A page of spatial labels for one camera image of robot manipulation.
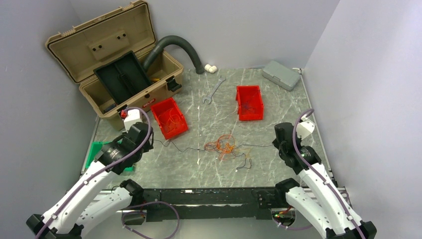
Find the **black aluminium base frame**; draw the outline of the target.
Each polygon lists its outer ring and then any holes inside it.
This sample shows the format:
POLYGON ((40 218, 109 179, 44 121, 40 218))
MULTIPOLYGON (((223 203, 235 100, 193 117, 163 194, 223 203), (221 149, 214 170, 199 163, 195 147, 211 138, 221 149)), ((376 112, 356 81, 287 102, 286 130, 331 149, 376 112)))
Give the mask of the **black aluminium base frame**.
POLYGON ((122 181, 100 200, 91 203, 77 217, 80 225, 88 220, 104 220, 123 210, 129 225, 144 221, 170 220, 173 211, 180 219, 255 218, 268 220, 272 216, 292 223, 294 213, 287 212, 284 195, 298 182, 290 178, 274 188, 199 188, 199 189, 143 189, 131 179, 122 181))

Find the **red bin right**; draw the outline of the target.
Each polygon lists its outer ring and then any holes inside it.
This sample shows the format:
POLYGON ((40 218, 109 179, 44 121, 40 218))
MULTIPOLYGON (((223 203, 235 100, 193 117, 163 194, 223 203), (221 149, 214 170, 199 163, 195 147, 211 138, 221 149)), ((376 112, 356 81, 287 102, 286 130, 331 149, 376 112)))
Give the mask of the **red bin right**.
POLYGON ((238 105, 238 117, 240 121, 263 120, 264 104, 260 87, 236 86, 236 102, 238 105))

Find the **grey plastic case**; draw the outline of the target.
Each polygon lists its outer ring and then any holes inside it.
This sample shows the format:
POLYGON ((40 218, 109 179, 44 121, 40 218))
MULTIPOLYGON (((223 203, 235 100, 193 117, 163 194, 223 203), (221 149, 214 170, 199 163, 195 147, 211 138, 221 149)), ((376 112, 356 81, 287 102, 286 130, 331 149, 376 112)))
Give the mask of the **grey plastic case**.
POLYGON ((297 71, 289 69, 276 61, 270 61, 262 69, 262 76, 287 91, 292 91, 300 80, 300 75, 297 71))

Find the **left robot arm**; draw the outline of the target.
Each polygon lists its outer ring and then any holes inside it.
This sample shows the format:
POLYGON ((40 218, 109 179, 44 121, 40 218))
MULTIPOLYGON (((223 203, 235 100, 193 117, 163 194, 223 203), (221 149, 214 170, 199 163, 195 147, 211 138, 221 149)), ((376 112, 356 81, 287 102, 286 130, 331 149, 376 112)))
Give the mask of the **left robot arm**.
POLYGON ((121 182, 105 198, 94 198, 125 168, 138 162, 153 148, 153 129, 142 122, 133 124, 112 142, 103 145, 78 182, 44 214, 31 215, 26 224, 37 239, 82 239, 89 231, 119 209, 144 202, 143 188, 131 179, 121 182))

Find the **white pipe fitting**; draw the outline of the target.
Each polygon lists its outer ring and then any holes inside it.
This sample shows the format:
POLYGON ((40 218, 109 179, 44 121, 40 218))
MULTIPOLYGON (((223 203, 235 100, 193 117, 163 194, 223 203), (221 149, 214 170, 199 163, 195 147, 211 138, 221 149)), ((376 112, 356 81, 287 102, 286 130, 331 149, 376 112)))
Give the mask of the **white pipe fitting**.
POLYGON ((209 72, 209 73, 213 74, 213 73, 215 73, 215 72, 217 71, 217 66, 212 66, 212 65, 210 65, 210 64, 206 64, 206 65, 204 66, 204 69, 205 69, 207 72, 209 72))

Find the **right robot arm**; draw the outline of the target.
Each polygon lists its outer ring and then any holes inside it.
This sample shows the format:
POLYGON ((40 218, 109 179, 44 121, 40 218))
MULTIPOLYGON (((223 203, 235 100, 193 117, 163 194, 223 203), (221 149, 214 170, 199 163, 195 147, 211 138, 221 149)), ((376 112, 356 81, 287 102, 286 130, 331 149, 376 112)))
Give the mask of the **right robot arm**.
POLYGON ((293 178, 276 184, 275 198, 298 210, 323 239, 373 239, 377 233, 371 221, 353 210, 336 188, 321 158, 310 146, 301 145, 301 137, 294 125, 283 122, 275 125, 273 145, 280 158, 313 192, 312 199, 293 178))

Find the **tan open toolbox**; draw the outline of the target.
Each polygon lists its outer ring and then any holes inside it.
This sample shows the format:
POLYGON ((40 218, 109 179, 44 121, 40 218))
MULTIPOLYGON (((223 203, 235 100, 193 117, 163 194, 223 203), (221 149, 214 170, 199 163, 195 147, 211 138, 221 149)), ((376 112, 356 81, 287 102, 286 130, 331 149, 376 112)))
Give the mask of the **tan open toolbox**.
POLYGON ((133 53, 143 63, 155 43, 148 3, 136 0, 49 37, 45 47, 70 79, 79 85, 80 92, 98 117, 121 130, 124 125, 120 112, 124 108, 140 107, 149 111, 152 105, 181 91, 183 65, 163 51, 146 72, 152 85, 120 104, 115 102, 94 71, 126 53, 133 53))

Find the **black toolbox tray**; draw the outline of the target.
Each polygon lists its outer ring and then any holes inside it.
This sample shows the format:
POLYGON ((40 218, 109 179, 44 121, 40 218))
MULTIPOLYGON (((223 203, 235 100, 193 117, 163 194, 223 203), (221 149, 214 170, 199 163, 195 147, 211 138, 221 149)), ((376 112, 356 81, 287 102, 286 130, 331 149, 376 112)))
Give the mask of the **black toolbox tray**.
POLYGON ((94 74, 118 105, 152 85, 133 51, 94 69, 94 74))

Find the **green plastic bin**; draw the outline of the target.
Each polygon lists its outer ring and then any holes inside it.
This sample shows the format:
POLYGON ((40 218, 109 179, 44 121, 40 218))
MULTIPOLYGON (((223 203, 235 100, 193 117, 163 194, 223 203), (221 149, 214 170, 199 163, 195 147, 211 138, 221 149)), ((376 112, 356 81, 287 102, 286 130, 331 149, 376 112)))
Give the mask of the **green plastic bin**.
POLYGON ((96 154, 101 150, 103 145, 107 144, 107 143, 108 143, 107 141, 106 142, 104 142, 104 141, 94 141, 94 142, 92 142, 90 149, 89 149, 89 152, 88 152, 87 160, 85 162, 85 166, 82 170, 83 172, 85 172, 89 168, 89 166, 93 162, 96 154))

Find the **red bin near toolbox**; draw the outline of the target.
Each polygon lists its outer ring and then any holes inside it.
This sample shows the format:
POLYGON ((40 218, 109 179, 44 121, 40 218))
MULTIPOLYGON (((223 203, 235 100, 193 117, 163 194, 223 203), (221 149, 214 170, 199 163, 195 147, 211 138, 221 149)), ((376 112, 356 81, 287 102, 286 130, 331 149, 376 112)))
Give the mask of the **red bin near toolbox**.
POLYGON ((151 111, 165 139, 174 138, 188 130, 186 119, 173 98, 154 104, 151 111))

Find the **steel open-end wrench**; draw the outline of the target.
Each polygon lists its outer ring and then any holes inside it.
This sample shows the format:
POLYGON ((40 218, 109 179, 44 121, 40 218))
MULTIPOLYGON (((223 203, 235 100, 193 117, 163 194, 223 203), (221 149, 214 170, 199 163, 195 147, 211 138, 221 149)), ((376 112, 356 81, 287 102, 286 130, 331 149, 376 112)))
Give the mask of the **steel open-end wrench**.
POLYGON ((211 90, 211 92, 203 97, 202 102, 203 104, 210 104, 212 102, 212 97, 215 94, 215 92, 217 91, 217 89, 219 88, 219 86, 226 80, 225 76, 220 76, 218 79, 218 82, 214 85, 213 89, 211 90))

